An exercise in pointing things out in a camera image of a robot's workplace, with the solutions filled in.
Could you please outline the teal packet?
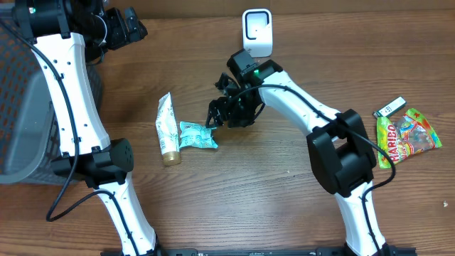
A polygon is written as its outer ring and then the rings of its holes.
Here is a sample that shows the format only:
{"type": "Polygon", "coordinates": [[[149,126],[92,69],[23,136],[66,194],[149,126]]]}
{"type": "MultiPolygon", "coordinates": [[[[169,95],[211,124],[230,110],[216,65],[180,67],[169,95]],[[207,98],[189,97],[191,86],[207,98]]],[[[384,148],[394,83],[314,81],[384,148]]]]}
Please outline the teal packet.
{"type": "Polygon", "coordinates": [[[214,128],[207,128],[192,122],[180,122],[180,129],[180,149],[188,146],[199,149],[218,148],[218,145],[214,141],[212,135],[214,128]]]}

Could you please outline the white tube with gold cap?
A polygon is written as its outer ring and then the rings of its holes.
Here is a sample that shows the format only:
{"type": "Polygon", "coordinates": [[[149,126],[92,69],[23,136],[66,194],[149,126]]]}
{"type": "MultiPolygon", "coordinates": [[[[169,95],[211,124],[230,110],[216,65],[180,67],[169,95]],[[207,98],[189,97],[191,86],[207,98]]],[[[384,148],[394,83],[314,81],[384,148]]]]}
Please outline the white tube with gold cap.
{"type": "Polygon", "coordinates": [[[156,131],[164,165],[173,166],[180,164],[181,155],[178,142],[178,127],[170,92],[159,100],[156,131]]]}

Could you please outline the green axe brand box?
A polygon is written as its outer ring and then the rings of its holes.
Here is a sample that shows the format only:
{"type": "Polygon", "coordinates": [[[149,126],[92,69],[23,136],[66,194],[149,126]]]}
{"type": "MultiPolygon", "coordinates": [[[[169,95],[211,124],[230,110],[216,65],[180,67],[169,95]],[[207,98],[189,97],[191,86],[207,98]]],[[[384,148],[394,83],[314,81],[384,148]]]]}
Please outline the green axe brand box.
{"type": "Polygon", "coordinates": [[[373,116],[376,119],[379,117],[390,117],[394,113],[401,110],[406,104],[407,104],[406,100],[402,96],[399,96],[395,98],[393,101],[389,102],[384,107],[374,111],[373,116]]]}

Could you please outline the green haribo candy bag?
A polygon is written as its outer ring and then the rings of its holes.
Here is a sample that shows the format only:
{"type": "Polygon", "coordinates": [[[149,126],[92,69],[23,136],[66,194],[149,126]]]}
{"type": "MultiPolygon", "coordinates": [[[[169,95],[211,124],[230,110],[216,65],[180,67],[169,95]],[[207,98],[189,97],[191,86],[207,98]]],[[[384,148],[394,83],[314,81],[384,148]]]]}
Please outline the green haribo candy bag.
{"type": "Polygon", "coordinates": [[[408,109],[396,122],[378,117],[377,140],[378,146],[394,164],[423,151],[442,147],[427,118],[415,108],[408,109]]]}

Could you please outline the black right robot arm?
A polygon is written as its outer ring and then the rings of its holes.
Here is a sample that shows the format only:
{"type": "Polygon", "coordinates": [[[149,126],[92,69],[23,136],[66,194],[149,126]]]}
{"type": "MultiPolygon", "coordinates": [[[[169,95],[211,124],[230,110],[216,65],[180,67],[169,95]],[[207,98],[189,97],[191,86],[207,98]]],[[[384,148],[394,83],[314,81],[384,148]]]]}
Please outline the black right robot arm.
{"type": "Polygon", "coordinates": [[[302,90],[273,60],[256,62],[244,49],[231,55],[215,87],[222,97],[210,102],[207,128],[255,123],[265,106],[290,120],[306,137],[311,170],[335,196],[351,255],[384,255],[385,238],[375,216],[371,191],[376,159],[359,114],[339,112],[302,90]]]}

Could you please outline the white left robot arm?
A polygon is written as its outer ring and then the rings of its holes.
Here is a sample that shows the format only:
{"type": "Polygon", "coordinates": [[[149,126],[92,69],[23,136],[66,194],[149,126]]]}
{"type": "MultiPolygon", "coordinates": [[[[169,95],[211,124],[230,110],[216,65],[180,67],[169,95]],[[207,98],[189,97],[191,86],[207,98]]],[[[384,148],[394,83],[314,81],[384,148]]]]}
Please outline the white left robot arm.
{"type": "Polygon", "coordinates": [[[87,68],[106,52],[144,39],[136,11],[107,9],[103,1],[16,0],[16,37],[34,53],[45,76],[60,135],[53,172],[83,181],[104,203],[123,255],[155,255],[159,245],[132,182],[134,157],[125,138],[110,139],[90,87],[87,68]]]}

